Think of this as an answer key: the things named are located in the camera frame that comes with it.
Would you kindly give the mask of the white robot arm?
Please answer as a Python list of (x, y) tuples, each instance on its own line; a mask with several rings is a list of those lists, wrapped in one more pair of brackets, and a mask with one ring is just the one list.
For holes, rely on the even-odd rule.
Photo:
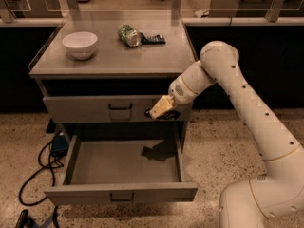
[(246, 82), (238, 51), (222, 41), (206, 44), (199, 60), (187, 68), (149, 111), (158, 119), (194, 101), (219, 84), (251, 132), (266, 167), (261, 177), (227, 185), (220, 194), (220, 228), (264, 228), (267, 219), (304, 208), (304, 148)]

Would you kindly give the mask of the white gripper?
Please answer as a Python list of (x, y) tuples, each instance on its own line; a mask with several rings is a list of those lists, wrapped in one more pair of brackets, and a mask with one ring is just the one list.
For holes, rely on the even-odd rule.
[(186, 105), (194, 101), (201, 92), (215, 82), (196, 61), (176, 78), (168, 89), (169, 95), (163, 95), (149, 111), (152, 119), (157, 119), (177, 105)]

